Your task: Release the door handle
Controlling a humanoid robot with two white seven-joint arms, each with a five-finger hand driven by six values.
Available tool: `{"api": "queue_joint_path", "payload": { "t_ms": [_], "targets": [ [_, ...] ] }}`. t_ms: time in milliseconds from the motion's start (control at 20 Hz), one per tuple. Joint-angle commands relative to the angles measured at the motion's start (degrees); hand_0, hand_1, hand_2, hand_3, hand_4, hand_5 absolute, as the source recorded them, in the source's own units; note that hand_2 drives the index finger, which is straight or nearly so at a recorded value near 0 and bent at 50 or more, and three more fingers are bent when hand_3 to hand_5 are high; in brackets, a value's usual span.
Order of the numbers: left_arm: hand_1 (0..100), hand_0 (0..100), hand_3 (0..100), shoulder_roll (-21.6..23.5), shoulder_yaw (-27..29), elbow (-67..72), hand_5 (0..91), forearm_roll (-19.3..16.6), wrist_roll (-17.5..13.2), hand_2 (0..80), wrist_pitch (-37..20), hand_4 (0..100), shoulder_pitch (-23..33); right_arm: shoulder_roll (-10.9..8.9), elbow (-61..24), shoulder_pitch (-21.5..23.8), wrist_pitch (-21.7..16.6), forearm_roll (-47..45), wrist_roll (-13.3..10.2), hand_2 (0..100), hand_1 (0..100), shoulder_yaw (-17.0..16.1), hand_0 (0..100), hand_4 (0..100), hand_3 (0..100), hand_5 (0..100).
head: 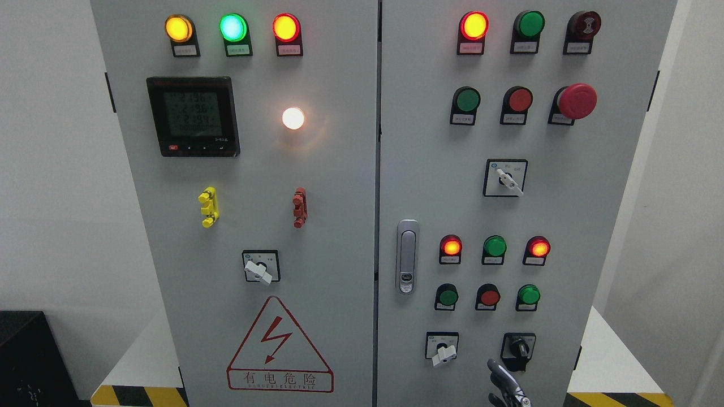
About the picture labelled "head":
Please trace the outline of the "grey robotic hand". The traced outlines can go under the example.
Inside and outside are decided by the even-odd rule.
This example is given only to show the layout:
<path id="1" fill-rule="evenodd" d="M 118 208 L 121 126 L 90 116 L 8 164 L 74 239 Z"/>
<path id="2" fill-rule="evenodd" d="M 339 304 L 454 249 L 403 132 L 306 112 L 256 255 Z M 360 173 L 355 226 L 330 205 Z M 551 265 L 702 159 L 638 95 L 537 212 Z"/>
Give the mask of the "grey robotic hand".
<path id="1" fill-rule="evenodd" d="M 487 361 L 491 371 L 490 381 L 500 391 L 500 397 L 489 392 L 488 400 L 493 406 L 532 406 L 532 400 L 523 392 L 522 387 L 512 374 L 494 359 Z"/>

